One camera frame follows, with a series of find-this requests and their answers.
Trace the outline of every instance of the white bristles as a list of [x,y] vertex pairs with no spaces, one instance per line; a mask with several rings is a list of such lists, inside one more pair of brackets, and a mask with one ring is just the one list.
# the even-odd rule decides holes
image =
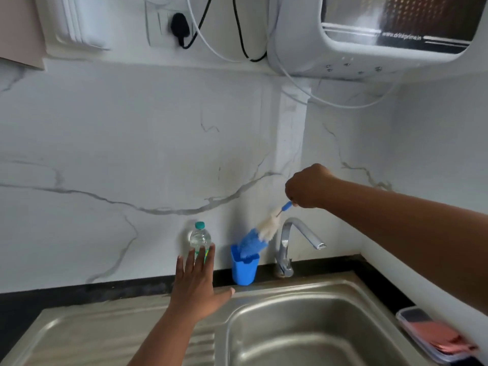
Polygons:
[[281,208],[275,209],[266,220],[256,227],[259,233],[259,240],[270,242],[273,239],[280,228],[280,212]]

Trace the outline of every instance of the blue brush handle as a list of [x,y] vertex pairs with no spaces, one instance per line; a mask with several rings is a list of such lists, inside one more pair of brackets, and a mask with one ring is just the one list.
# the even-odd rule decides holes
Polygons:
[[284,212],[284,211],[287,211],[288,209],[290,209],[291,207],[293,207],[293,202],[288,202],[286,203],[283,208],[281,208],[281,211]]

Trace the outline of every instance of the chrome faucet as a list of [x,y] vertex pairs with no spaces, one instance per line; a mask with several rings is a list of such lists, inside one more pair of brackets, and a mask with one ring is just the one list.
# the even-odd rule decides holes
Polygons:
[[291,268],[291,259],[288,259],[288,240],[290,239],[291,226],[295,227],[302,233],[303,236],[313,245],[315,249],[324,249],[326,245],[319,239],[312,230],[308,228],[298,218],[291,217],[287,219],[283,224],[281,231],[280,248],[276,252],[276,276],[280,278],[293,276],[293,269]]

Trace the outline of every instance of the blue cup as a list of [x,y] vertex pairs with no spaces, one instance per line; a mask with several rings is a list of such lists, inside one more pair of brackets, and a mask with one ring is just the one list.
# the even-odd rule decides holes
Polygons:
[[246,286],[254,281],[258,269],[259,254],[241,258],[238,246],[230,246],[232,256],[232,278],[237,285]]

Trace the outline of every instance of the marble backsplash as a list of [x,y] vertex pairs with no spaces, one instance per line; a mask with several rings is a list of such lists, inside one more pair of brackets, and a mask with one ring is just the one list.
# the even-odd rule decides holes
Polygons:
[[[230,267],[229,246],[314,162],[392,187],[375,174],[394,96],[341,111],[300,104],[306,95],[279,77],[46,63],[0,65],[0,292],[172,274],[197,220],[216,242],[216,269]],[[324,95],[374,97],[318,84]],[[328,245],[317,252],[292,235],[293,259],[360,251],[361,236],[327,212],[290,215]]]

